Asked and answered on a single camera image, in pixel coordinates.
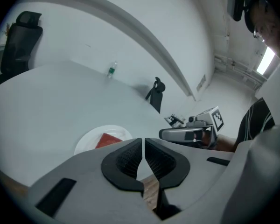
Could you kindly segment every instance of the red object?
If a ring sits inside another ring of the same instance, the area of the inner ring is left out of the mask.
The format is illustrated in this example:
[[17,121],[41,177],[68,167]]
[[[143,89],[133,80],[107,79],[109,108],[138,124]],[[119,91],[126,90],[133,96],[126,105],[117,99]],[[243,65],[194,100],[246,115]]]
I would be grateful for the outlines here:
[[99,147],[105,147],[108,146],[110,144],[115,144],[118,142],[121,142],[122,140],[113,137],[112,135],[109,135],[107,133],[103,133],[101,139],[98,142],[98,145],[95,148],[99,148]]

